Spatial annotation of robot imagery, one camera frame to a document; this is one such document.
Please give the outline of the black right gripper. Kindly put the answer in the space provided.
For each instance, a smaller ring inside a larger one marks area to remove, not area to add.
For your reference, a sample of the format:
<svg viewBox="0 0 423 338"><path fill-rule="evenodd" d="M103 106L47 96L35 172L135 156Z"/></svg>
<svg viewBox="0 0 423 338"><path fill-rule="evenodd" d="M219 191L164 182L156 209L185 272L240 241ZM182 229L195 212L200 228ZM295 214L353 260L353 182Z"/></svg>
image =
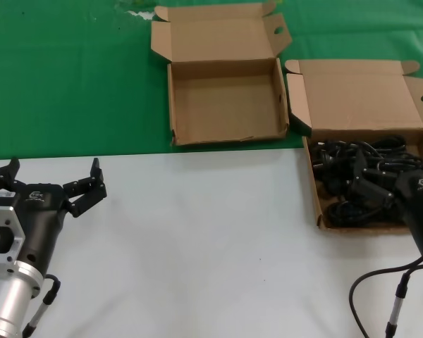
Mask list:
<svg viewBox="0 0 423 338"><path fill-rule="evenodd" d="M367 153L359 149L353 164L353 194L381 208L404 223L423 256L423 170L405 172L406 153Z"/></svg>

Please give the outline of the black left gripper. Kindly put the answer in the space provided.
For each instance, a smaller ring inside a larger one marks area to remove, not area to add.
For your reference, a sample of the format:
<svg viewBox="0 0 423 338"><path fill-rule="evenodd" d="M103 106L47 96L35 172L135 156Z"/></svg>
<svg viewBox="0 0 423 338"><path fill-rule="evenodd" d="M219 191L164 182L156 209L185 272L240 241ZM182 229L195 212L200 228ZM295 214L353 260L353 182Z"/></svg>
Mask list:
<svg viewBox="0 0 423 338"><path fill-rule="evenodd" d="M19 169L16 157L0 167L0 190L17 194L13 206L25 234L18 260L46 272L67 212L79 217L107 197L103 172L99 159L94 158L88 177L62 187L25 184L16 179Z"/></svg>

